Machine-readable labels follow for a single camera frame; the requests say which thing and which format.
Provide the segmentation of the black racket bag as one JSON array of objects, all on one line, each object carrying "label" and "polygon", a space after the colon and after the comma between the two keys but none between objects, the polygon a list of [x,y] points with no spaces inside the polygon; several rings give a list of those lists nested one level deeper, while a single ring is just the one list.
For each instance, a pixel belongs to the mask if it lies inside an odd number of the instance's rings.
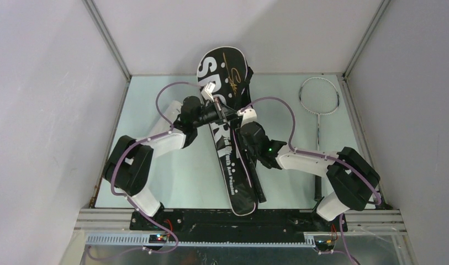
[{"label": "black racket bag", "polygon": [[[212,95],[225,105],[239,110],[251,102],[250,81],[253,71],[244,53],[233,46],[208,51],[197,67],[197,82],[203,87],[215,83]],[[236,216],[252,214],[258,200],[252,189],[250,161],[238,139],[239,121],[209,125],[228,193],[231,211]]]}]

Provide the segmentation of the white racket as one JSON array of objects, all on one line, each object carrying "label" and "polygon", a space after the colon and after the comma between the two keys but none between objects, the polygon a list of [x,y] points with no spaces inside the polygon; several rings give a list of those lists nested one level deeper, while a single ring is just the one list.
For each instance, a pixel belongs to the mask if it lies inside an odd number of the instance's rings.
[{"label": "white racket", "polygon": [[263,192],[263,188],[261,182],[258,178],[258,174],[256,171],[256,165],[253,160],[249,161],[248,169],[250,170],[250,178],[252,183],[252,189],[254,190],[257,200],[259,203],[264,203],[267,201],[266,196]]},{"label": "white racket", "polygon": [[327,78],[310,77],[302,83],[298,96],[303,108],[316,115],[316,150],[319,151],[321,117],[337,111],[340,105],[339,92]]}]

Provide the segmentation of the white shuttlecock tube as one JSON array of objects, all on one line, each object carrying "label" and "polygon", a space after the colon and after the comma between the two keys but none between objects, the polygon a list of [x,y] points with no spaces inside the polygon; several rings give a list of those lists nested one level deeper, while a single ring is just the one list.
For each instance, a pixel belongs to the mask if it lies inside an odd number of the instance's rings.
[{"label": "white shuttlecock tube", "polygon": [[[174,122],[178,115],[181,112],[182,104],[176,100],[173,100],[167,109],[163,112],[163,116],[165,116],[170,122]],[[165,118],[160,116],[159,120],[150,130],[148,137],[152,137],[161,133],[164,133],[170,129],[170,123],[166,121]]]}]

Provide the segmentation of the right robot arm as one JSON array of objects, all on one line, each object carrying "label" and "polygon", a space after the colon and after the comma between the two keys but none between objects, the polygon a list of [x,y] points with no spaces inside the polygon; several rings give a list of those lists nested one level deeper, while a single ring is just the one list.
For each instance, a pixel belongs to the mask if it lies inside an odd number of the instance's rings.
[{"label": "right robot arm", "polygon": [[333,191],[322,198],[311,216],[313,227],[319,231],[327,230],[348,210],[363,211],[371,197],[376,198],[375,204],[382,200],[376,192],[379,174],[353,148],[332,153],[296,149],[287,142],[270,140],[257,122],[243,125],[240,135],[246,149],[264,167],[301,171],[330,182]]}]

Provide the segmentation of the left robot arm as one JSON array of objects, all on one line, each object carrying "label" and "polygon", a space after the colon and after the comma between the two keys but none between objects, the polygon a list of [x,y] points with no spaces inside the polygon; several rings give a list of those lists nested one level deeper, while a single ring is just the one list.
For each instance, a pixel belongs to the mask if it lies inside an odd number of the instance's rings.
[{"label": "left robot arm", "polygon": [[189,146],[198,135],[198,127],[207,124],[222,124],[239,118],[238,111],[216,99],[207,104],[195,96],[182,103],[174,100],[155,129],[156,134],[135,139],[121,136],[104,165],[102,176],[112,188],[131,202],[134,208],[144,213],[143,222],[152,230],[160,229],[165,222],[161,212],[163,204],[147,187],[153,159]]}]

